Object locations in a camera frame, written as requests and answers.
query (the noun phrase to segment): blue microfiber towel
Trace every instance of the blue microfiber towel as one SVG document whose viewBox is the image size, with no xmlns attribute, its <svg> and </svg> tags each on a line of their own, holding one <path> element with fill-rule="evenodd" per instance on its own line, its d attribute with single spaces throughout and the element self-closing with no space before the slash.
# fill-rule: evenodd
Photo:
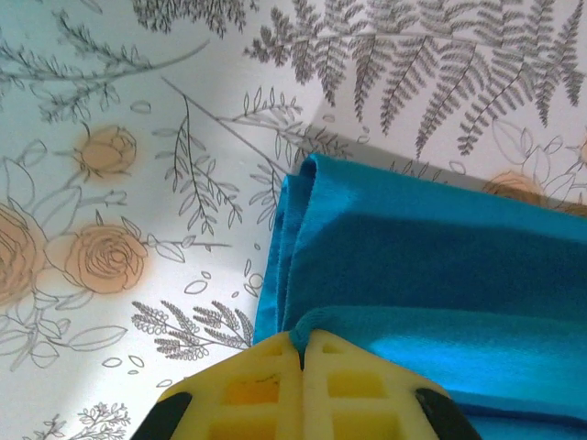
<svg viewBox="0 0 587 440">
<path fill-rule="evenodd" d="M 582 218 L 313 155 L 254 342 L 321 328 L 444 386 L 484 439 L 587 438 L 586 264 Z"/>
</svg>

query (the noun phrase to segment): botanical wallpaper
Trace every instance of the botanical wallpaper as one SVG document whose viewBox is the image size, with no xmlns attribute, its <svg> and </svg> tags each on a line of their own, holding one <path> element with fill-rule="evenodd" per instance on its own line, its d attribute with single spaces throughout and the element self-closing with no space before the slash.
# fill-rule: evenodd
<svg viewBox="0 0 587 440">
<path fill-rule="evenodd" d="M 0 432 L 128 439 L 250 347 L 309 154 L 587 217 L 583 6 L 3 5 Z"/>
</svg>

